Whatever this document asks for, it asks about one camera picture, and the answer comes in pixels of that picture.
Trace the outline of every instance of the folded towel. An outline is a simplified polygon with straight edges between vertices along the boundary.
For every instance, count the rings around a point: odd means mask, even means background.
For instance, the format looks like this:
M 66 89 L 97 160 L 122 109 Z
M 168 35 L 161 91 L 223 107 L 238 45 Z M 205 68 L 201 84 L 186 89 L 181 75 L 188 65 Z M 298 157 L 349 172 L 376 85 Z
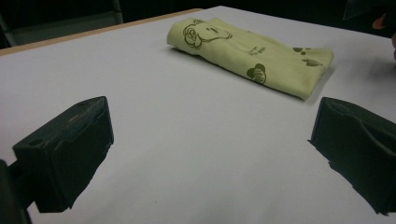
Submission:
M 306 100 L 332 61 L 330 49 L 291 48 L 214 18 L 174 23 L 167 43 L 239 76 Z

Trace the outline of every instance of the green print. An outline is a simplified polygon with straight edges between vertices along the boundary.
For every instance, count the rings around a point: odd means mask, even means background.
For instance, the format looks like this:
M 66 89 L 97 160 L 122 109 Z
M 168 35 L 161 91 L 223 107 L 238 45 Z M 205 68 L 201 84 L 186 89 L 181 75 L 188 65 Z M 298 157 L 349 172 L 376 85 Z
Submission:
M 267 79 L 267 75 L 265 74 L 265 66 L 257 63 L 254 68 L 249 68 L 247 70 L 247 76 L 255 82 L 264 84 L 265 80 Z
M 315 67 L 315 66 L 322 66 L 322 63 L 318 63 L 312 59 L 302 59 L 303 62 L 306 62 L 306 66 Z
M 263 51 L 265 51 L 265 48 L 264 47 L 262 47 L 262 48 L 257 48 L 257 47 L 254 47 L 253 49 L 251 49 L 247 54 L 249 54 L 249 55 L 251 55 L 251 56 L 253 56 L 253 55 L 256 55 L 256 54 L 259 54 L 259 53 L 262 53 Z
M 233 35 L 221 31 L 207 22 L 194 20 L 183 30 L 184 41 L 193 49 L 200 49 L 203 43 L 216 39 L 230 39 Z

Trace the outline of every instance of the yellow-green cloth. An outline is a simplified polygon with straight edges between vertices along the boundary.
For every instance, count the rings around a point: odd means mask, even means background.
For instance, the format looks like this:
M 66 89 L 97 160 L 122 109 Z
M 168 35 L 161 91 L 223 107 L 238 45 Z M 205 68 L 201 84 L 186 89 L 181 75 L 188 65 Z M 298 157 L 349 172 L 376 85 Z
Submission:
M 291 48 L 219 18 L 175 22 L 167 43 L 239 76 L 307 99 L 332 61 L 330 49 Z

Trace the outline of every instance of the white table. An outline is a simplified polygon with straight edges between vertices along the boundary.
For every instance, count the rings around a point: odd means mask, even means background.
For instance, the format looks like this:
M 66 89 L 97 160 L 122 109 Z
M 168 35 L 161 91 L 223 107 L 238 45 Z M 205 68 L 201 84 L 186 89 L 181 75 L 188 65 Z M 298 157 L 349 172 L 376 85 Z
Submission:
M 334 59 L 302 101 L 173 50 L 187 17 L 222 20 Z M 377 215 L 311 146 L 323 96 L 396 121 L 396 69 L 384 37 L 228 7 L 0 57 L 0 158 L 69 106 L 105 95 L 115 144 L 74 207 L 39 223 L 395 223 Z

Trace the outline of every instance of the dark background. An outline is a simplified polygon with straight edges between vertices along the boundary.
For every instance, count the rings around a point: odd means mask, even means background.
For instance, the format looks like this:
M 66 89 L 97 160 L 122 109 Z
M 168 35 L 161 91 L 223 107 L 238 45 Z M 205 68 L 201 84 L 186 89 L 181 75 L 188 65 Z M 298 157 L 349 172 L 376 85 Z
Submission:
M 190 8 L 226 6 L 240 8 L 261 14 L 297 21 L 359 31 L 372 35 L 391 37 L 394 29 L 374 30 L 373 21 L 380 17 L 385 8 L 377 7 L 372 12 L 343 21 L 347 0 L 244 0 L 244 1 L 177 1 L 177 0 L 120 0 L 124 22 L 177 12 Z M 10 29 L 45 22 L 70 19 L 111 8 L 110 0 L 0 0 L 2 13 Z M 6 48 L 7 41 L 0 36 L 0 48 Z

